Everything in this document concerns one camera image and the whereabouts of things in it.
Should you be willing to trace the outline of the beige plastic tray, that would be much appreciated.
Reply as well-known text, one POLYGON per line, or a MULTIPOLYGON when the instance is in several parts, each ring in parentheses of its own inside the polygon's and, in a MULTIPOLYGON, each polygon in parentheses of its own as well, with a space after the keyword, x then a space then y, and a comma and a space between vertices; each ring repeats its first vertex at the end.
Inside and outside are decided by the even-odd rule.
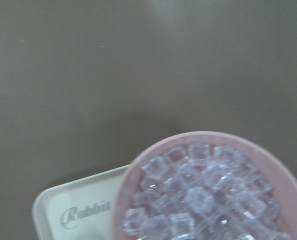
POLYGON ((48 188, 32 206, 40 240, 109 240, 111 212, 128 166, 48 188))

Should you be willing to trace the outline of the clear ice cubes pile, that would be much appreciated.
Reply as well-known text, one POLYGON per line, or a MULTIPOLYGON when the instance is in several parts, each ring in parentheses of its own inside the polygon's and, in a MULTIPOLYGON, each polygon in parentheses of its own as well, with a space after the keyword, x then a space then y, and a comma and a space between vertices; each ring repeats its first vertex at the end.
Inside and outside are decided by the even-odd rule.
POLYGON ((123 231, 138 240, 289 240, 258 166, 229 145, 191 142, 150 156, 123 231))

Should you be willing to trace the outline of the pink bowl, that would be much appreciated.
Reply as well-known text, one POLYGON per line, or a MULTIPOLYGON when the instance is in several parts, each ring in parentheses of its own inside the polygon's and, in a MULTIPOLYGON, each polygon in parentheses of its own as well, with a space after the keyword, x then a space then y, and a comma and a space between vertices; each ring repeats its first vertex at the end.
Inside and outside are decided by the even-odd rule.
POLYGON ((213 145, 231 145, 258 165, 274 185, 272 196, 281 203, 277 219, 283 231, 297 240, 297 179, 289 169, 263 147, 239 136, 215 131, 193 131, 163 139, 138 155, 126 169, 117 189, 111 207, 110 235, 113 240, 129 240, 122 227, 125 211, 131 207, 132 195, 139 190, 142 179, 142 164, 147 158, 164 150, 190 142, 204 142, 213 145))

